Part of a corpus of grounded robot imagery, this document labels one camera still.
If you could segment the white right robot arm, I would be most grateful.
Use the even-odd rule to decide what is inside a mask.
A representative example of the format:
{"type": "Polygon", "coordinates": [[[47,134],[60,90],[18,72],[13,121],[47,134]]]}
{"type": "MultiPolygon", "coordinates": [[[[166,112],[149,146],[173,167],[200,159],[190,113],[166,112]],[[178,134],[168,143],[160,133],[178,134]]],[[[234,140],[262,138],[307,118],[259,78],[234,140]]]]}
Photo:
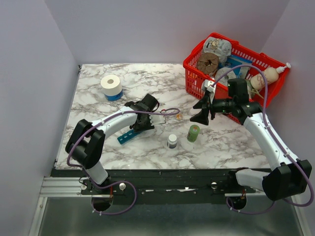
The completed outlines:
{"type": "Polygon", "coordinates": [[[277,201],[305,192],[307,179],[312,166],[308,160],[298,157],[285,146],[274,128],[263,114],[258,102],[251,102],[244,79],[228,80],[228,98],[216,99],[214,81],[205,80],[202,90],[205,92],[194,106],[199,113],[190,118],[192,122],[208,125],[217,113],[232,114],[254,137],[270,165],[271,172],[254,171],[239,168],[234,176],[226,181],[227,189],[239,192],[244,186],[264,191],[266,196],[277,201]]]}

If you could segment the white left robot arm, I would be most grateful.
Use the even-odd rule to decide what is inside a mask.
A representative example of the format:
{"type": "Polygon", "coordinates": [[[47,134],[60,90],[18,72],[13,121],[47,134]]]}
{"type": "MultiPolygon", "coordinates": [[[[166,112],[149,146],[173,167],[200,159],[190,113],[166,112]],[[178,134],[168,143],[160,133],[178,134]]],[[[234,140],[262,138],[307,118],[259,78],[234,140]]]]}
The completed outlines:
{"type": "Polygon", "coordinates": [[[100,162],[104,141],[125,127],[129,127],[134,133],[154,129],[150,115],[146,112],[152,113],[158,106],[158,100],[146,94],[142,100],[126,103],[103,120],[89,122],[82,119],[76,124],[65,151],[92,178],[92,188],[96,193],[104,194],[109,189],[109,174],[100,162]]]}

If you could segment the teal weekly pill organizer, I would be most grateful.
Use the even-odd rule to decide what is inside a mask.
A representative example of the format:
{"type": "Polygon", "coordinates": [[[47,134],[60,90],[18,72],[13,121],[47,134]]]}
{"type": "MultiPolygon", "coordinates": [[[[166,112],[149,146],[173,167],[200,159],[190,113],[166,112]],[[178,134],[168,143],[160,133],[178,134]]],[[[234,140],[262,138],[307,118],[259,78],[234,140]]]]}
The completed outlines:
{"type": "Polygon", "coordinates": [[[119,136],[117,138],[118,142],[123,145],[126,142],[130,141],[131,139],[133,139],[134,137],[136,137],[137,135],[139,135],[141,132],[134,132],[134,130],[130,130],[126,133],[124,133],[123,135],[119,136]]]}

